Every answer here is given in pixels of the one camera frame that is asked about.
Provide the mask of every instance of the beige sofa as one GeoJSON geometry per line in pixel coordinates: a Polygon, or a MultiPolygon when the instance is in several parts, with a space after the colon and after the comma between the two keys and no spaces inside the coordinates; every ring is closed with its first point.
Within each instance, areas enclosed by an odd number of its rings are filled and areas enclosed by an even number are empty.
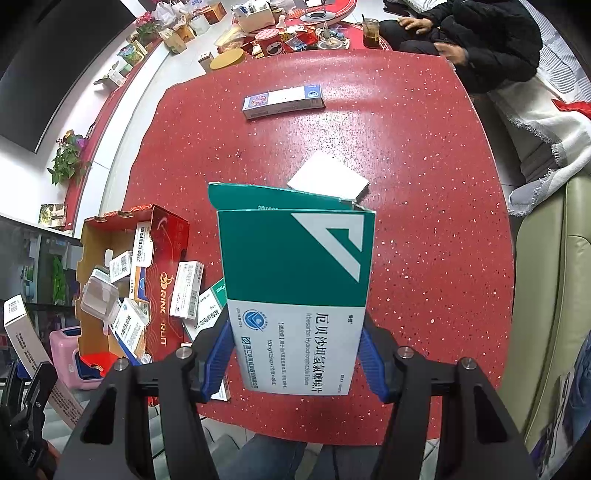
{"type": "Polygon", "coordinates": [[[531,450],[553,416],[557,380],[591,329],[591,178],[573,177],[517,236],[509,352],[499,389],[531,450]]]}

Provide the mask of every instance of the blue and white medicine box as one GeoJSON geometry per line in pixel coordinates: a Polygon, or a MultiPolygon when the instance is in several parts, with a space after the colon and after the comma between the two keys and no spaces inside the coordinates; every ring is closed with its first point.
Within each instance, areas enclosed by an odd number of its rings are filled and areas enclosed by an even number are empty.
{"type": "Polygon", "coordinates": [[[250,120],[276,113],[311,108],[324,108],[320,85],[302,85],[246,97],[242,112],[250,120]]]}

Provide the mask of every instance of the metal screw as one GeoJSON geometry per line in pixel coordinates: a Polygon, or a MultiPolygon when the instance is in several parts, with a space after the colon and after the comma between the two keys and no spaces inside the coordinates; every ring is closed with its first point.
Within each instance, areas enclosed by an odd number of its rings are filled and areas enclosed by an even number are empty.
{"type": "Polygon", "coordinates": [[[118,358],[117,360],[115,360],[114,367],[115,370],[117,370],[118,372],[125,370],[128,366],[129,360],[127,360],[126,358],[118,358]]]}
{"type": "Polygon", "coordinates": [[[469,356],[462,358],[462,367],[466,370],[474,370],[476,368],[476,361],[469,356]]]}
{"type": "Polygon", "coordinates": [[[398,355],[401,358],[412,358],[414,355],[414,350],[409,346],[402,346],[398,348],[398,355]]]}
{"type": "Polygon", "coordinates": [[[193,354],[193,351],[188,346],[182,346],[175,353],[177,358],[180,358],[181,360],[189,358],[192,354],[193,354]]]}

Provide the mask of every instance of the cartoon face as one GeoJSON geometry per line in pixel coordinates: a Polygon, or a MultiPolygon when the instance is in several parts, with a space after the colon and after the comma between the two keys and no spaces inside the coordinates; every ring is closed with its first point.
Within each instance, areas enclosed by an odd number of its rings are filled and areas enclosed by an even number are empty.
{"type": "Polygon", "coordinates": [[[283,51],[283,44],[280,41],[273,42],[267,46],[269,55],[279,55],[283,51]]]}

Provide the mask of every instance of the floor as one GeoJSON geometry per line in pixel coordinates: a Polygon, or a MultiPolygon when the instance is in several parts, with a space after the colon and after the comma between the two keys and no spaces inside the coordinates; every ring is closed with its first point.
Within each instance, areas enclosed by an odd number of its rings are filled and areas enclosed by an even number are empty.
{"type": "MultiPolygon", "coordinates": [[[[226,10],[230,11],[232,2],[223,0],[226,10]]],[[[393,19],[395,16],[384,12],[382,0],[358,0],[355,10],[346,21],[357,23],[366,17],[378,20],[393,19]]],[[[214,42],[230,25],[230,15],[222,22],[213,25],[208,32],[187,45],[187,50],[179,55],[170,56],[154,76],[140,100],[129,123],[126,133],[113,162],[101,204],[101,213],[118,210],[123,204],[131,166],[139,151],[142,138],[150,125],[154,112],[165,90],[177,83],[205,74],[197,59],[208,51],[215,51],[214,42]]],[[[498,170],[499,181],[505,198],[517,187],[525,183],[519,171],[518,157],[511,138],[493,104],[488,99],[475,99],[476,110],[481,118],[491,144],[498,170]]],[[[515,237],[520,224],[519,219],[511,220],[512,233],[515,237]]],[[[205,419],[203,425],[211,432],[215,441],[221,435],[229,434],[238,446],[244,445],[254,434],[244,428],[205,419]]],[[[309,449],[318,452],[321,445],[309,444],[309,449]]]]}

